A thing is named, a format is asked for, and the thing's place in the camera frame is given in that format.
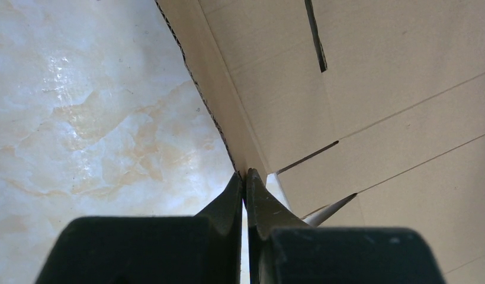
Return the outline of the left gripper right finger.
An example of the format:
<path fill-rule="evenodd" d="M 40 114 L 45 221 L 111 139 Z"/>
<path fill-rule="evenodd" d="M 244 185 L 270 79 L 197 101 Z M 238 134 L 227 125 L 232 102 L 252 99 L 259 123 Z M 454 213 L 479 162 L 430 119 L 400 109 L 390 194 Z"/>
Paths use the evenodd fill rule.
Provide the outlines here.
<path fill-rule="evenodd" d="M 431 248 L 402 227 L 313 227 L 246 175 L 251 283 L 444 283 Z"/>

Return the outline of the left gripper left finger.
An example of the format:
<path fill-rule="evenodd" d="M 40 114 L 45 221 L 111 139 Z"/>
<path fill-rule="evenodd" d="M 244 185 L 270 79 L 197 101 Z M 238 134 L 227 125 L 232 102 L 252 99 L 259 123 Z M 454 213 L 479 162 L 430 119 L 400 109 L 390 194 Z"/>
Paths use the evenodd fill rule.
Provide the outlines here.
<path fill-rule="evenodd" d="M 239 283 L 242 180 L 199 213 L 80 217 L 60 233 L 37 283 Z"/>

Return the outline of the brown cardboard box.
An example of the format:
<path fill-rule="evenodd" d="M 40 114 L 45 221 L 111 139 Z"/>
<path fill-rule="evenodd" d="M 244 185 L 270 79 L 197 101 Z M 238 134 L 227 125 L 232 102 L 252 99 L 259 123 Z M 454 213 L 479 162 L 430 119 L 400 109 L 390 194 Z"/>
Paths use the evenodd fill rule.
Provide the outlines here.
<path fill-rule="evenodd" d="M 485 1 L 159 1 L 240 171 L 485 283 Z"/>

